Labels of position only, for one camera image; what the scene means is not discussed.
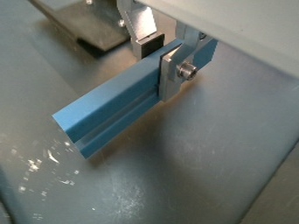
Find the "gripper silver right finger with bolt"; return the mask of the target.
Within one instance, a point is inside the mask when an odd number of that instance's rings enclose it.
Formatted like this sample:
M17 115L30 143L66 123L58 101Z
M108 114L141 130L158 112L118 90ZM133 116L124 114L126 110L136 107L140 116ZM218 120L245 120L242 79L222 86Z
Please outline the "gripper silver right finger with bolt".
M213 55L213 38L182 22L176 22L174 47L160 59L158 98L166 102L190 81Z

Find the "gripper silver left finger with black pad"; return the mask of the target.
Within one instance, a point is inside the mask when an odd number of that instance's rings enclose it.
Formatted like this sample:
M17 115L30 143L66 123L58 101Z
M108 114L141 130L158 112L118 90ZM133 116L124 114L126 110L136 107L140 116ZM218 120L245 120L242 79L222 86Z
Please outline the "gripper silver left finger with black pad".
M156 29L152 9L136 0L116 0L116 7L130 36L138 60L164 46L164 34Z

